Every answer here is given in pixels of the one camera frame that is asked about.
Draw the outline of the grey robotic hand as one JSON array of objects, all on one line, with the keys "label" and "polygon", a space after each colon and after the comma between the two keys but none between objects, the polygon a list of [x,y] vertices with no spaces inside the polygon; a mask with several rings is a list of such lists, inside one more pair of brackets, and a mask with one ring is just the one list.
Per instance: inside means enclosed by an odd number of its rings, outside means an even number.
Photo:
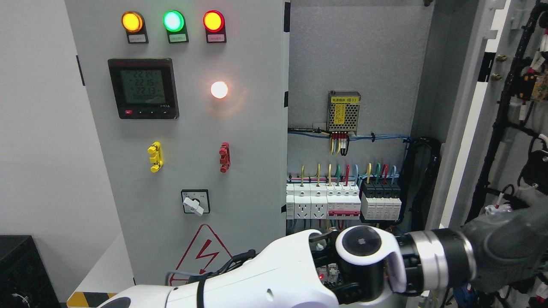
[{"label": "grey robotic hand", "polygon": [[493,293],[547,271],[548,198],[528,199],[529,208],[481,215],[464,224],[477,264],[472,287]]}]

